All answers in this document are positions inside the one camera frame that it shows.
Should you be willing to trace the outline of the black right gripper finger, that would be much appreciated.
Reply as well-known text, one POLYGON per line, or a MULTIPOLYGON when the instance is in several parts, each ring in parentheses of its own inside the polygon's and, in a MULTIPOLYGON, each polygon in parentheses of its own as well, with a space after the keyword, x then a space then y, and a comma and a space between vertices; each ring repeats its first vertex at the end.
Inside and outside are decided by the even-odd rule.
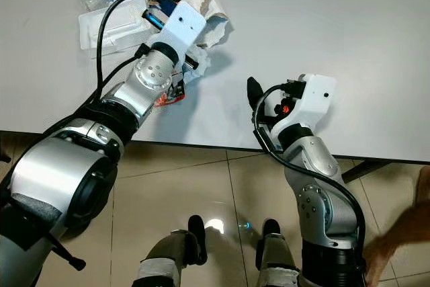
POLYGON ((247 98, 252 111, 255 112, 257 117, 264 115, 264 105, 257 106, 262 97, 265 97, 262 86, 253 76, 249 76, 247 79, 247 98))

